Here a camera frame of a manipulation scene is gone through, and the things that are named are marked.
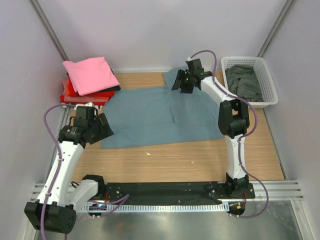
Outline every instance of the dark green cloth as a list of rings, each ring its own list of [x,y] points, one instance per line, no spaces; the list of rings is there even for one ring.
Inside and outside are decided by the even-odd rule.
[[[231,93],[245,97],[248,102],[264,101],[253,66],[234,65],[225,70],[225,76]]]

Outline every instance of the wall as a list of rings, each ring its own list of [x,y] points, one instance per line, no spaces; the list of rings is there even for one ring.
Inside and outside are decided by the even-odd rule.
[[[265,109],[267,120],[287,177],[298,180],[316,231],[320,224],[319,9],[318,0],[297,1],[265,55],[279,97],[277,105]]]
[[[193,53],[256,56],[285,0],[38,0],[72,61],[116,72],[180,67]],[[203,54],[204,66],[213,64]]]
[[[27,0],[0,1],[0,238],[21,239],[24,207],[53,143],[43,114],[59,102],[62,61]],[[57,132],[62,109],[48,117]]]

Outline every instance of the wooden tabletop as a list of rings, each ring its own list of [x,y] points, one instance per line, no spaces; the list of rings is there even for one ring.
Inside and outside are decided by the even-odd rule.
[[[123,89],[163,86],[162,73],[116,74]],[[222,72],[216,77],[223,83]],[[275,146],[262,109],[257,109],[256,131],[245,139],[247,170],[261,180],[283,180]],[[249,111],[251,126],[254,116]],[[72,180],[101,175],[109,183],[225,181],[228,152],[224,138],[152,146],[102,149],[87,145]]]

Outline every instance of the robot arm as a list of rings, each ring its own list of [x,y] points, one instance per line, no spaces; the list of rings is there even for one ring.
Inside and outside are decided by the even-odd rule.
[[[79,157],[87,143],[93,144],[105,139],[112,132],[104,113],[92,103],[78,104],[73,125],[64,126],[58,141],[62,151],[62,162],[59,174],[59,156],[55,157],[52,169],[36,202],[27,202],[24,212],[36,230],[40,230],[41,211],[50,184],[54,181],[52,190],[46,202],[44,228],[47,231],[68,234],[76,222],[77,212],[90,199],[100,199],[106,193],[105,181],[102,176],[86,175],[79,186],[68,194],[68,188]]]
[[[232,97],[233,94],[211,72],[204,71],[200,59],[190,59],[186,63],[188,69],[178,71],[172,90],[180,88],[181,93],[190,94],[194,87],[198,87],[219,104],[218,126],[225,137],[228,151],[226,186],[231,197],[242,196],[249,186],[249,177],[239,162],[240,153],[245,168],[245,137],[240,139],[241,144],[239,138],[247,133],[250,125],[248,106]]]

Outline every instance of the white laundry basket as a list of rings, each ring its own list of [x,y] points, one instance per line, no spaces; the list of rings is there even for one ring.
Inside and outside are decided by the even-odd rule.
[[[228,89],[226,69],[234,65],[253,66],[256,78],[259,81],[263,102],[249,102],[254,108],[262,109],[278,102],[278,95],[266,61],[255,56],[226,56],[221,59],[224,86]]]

